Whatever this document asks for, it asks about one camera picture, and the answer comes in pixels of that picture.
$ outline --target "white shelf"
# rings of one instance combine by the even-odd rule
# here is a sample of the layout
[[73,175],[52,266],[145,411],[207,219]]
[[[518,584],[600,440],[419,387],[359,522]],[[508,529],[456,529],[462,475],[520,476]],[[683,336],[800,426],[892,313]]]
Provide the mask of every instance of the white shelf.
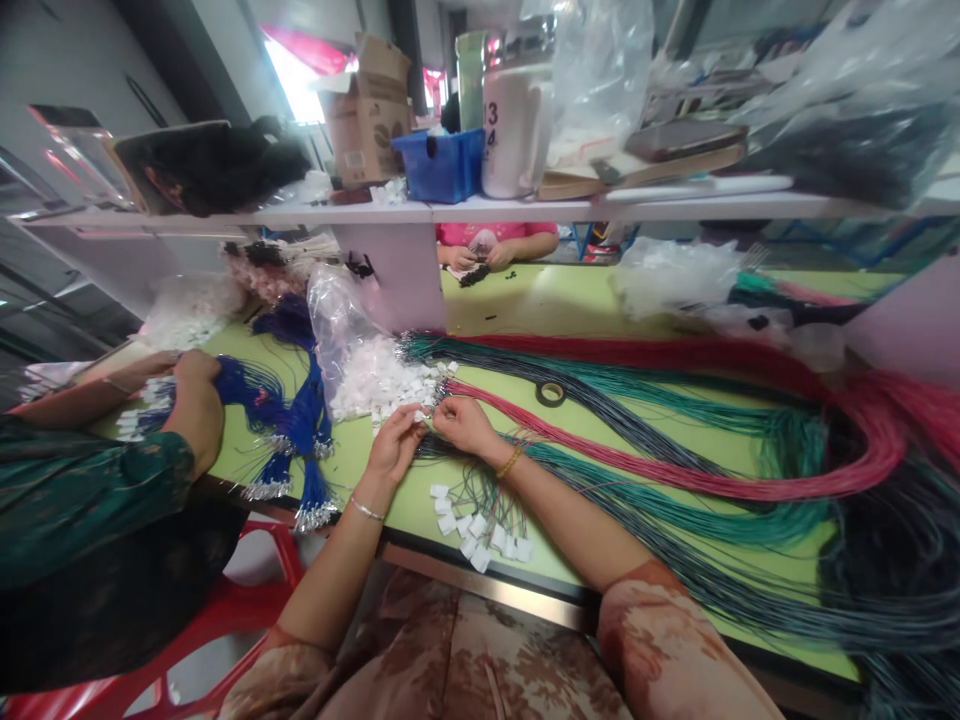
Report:
[[[650,188],[653,196],[660,186]],[[642,195],[643,189],[632,191]],[[538,202],[536,200],[490,200],[476,195],[457,205],[408,202],[381,206],[366,203],[340,207],[289,203],[249,215],[214,215],[195,218],[189,215],[146,217],[133,213],[84,211],[25,223],[32,227],[72,227],[102,229],[171,230],[187,232],[216,231],[240,225],[265,225],[283,230],[296,225],[397,225],[439,222],[591,222],[597,220],[696,221],[752,219],[809,219],[837,217],[877,217],[893,215],[889,210],[850,200],[808,195],[792,190],[760,192],[749,195],[722,195],[690,200],[654,200],[651,202],[600,202],[585,200]],[[938,181],[927,197],[910,213],[915,216],[960,215],[960,177]]]

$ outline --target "white jar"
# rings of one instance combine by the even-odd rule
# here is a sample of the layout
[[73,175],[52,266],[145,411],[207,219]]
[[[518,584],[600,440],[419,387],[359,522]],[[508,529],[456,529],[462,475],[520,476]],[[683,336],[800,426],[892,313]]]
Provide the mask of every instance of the white jar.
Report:
[[484,48],[481,182],[488,197],[522,198],[543,179],[553,129],[552,15],[490,33]]

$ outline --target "forearm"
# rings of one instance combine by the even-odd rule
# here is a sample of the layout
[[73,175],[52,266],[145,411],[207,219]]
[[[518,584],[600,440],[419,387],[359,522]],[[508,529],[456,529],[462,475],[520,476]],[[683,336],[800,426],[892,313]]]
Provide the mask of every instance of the forearm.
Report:
[[[393,483],[364,475],[353,495],[361,505],[385,515],[394,490]],[[383,523],[347,503],[283,609],[277,622],[280,629],[335,657],[356,612],[382,529]]]
[[213,383],[202,378],[178,380],[173,412],[161,432],[177,433],[190,446],[194,480],[213,467],[223,437],[223,404]]
[[525,238],[515,238],[506,242],[513,244],[516,260],[536,260],[549,255],[560,244],[556,233],[537,233]]
[[[514,449],[502,442],[481,457],[499,470]],[[520,496],[563,556],[601,592],[653,557],[620,523],[526,455],[501,482]]]
[[10,411],[34,427],[44,430],[78,430],[116,410],[140,388],[120,389],[95,380]]

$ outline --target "red stool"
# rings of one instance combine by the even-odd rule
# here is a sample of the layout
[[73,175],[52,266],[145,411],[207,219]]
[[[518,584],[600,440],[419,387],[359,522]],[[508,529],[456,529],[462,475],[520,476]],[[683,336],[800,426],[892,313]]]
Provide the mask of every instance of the red stool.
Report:
[[210,692],[191,703],[173,702],[167,672],[217,638],[272,627],[303,577],[297,546],[285,525],[251,520],[240,536],[255,530],[268,532],[273,538],[283,568],[282,583],[243,587],[221,577],[210,591],[203,610],[152,662],[127,675],[38,695],[11,697],[6,720],[121,720],[151,685],[156,699],[154,706],[130,715],[127,720],[183,720],[204,714],[215,717],[230,688],[253,666],[263,639]]

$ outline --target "woman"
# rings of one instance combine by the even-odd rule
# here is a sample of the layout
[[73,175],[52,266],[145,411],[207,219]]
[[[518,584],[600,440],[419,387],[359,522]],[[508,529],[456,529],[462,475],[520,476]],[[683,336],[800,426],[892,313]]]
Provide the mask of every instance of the woman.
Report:
[[496,468],[603,593],[600,657],[577,633],[402,573],[380,617],[338,658],[382,516],[425,432],[414,422],[418,409],[400,408],[381,428],[343,517],[221,718],[782,719],[676,577],[615,520],[504,441],[465,398],[444,400],[434,428]]
[[514,260],[536,260],[557,249],[556,223],[444,223],[436,226],[437,260],[458,272],[483,260],[497,272]]
[[[171,368],[159,433],[81,432]],[[219,453],[219,371],[160,353],[0,416],[0,695],[129,672],[203,606],[246,520],[191,492]]]

